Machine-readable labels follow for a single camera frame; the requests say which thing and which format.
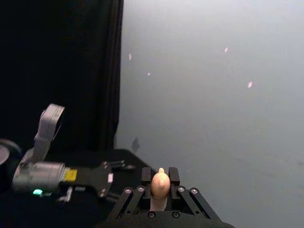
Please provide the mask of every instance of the green light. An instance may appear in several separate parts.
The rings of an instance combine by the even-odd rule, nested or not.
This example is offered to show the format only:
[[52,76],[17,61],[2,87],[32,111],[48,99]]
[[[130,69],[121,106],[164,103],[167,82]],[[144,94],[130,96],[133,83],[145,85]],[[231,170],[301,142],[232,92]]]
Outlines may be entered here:
[[41,194],[42,194],[42,190],[40,190],[40,189],[35,189],[35,190],[33,191],[33,194],[34,194],[34,195],[41,195]]

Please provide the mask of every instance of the small figurine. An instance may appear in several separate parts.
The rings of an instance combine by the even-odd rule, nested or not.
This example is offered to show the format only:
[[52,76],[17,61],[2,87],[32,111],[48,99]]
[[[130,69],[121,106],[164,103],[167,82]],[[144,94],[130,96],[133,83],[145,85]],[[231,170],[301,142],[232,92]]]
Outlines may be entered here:
[[167,206],[167,197],[170,190],[170,179],[163,168],[158,170],[151,182],[150,211],[162,211]]

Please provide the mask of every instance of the bolt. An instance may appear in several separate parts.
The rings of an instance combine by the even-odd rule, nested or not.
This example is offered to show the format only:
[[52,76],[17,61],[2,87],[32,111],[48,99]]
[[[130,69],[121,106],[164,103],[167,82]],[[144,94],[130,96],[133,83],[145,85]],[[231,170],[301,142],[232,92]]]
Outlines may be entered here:
[[175,211],[175,212],[172,213],[172,217],[177,219],[177,218],[180,217],[180,214],[177,211]]
[[151,211],[150,211],[150,212],[148,213],[148,217],[149,217],[149,218],[153,218],[153,217],[155,217],[154,212],[151,212]]
[[131,193],[131,189],[126,189],[124,192],[129,194],[129,193]]
[[183,191],[185,191],[185,189],[183,187],[179,187],[178,191],[183,192]]
[[193,194],[196,194],[196,193],[198,193],[198,190],[197,190],[197,189],[191,189],[191,192],[192,192]]

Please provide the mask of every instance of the gray wall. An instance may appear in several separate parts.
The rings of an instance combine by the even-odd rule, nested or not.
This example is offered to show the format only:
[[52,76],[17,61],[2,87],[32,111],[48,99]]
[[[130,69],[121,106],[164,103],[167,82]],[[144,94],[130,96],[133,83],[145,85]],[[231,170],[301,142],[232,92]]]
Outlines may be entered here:
[[117,147],[237,228],[303,227],[304,1],[125,0],[123,22]]

